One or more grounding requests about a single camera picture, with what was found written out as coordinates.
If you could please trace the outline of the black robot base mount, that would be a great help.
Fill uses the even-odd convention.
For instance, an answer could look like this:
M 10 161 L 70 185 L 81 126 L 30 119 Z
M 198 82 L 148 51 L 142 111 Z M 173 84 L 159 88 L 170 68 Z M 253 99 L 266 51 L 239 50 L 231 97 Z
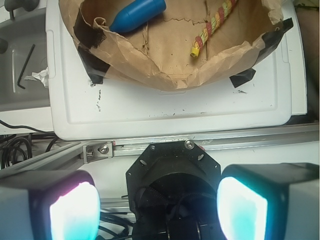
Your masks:
M 134 240 L 222 240 L 221 166 L 191 140 L 152 143 L 126 172 Z

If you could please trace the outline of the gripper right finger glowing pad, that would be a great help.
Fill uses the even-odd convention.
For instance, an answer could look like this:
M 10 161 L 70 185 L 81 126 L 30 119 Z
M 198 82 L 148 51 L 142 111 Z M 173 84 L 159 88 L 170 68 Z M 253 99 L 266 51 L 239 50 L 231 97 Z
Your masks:
M 320 167 L 231 164 L 221 174 L 217 214 L 228 240 L 318 240 Z

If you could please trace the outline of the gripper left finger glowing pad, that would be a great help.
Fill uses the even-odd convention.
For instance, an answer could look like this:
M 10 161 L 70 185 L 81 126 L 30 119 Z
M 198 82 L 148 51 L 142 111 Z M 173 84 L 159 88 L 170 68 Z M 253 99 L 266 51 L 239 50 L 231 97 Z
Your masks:
M 84 170 L 1 170 L 2 240 L 93 240 L 100 196 Z

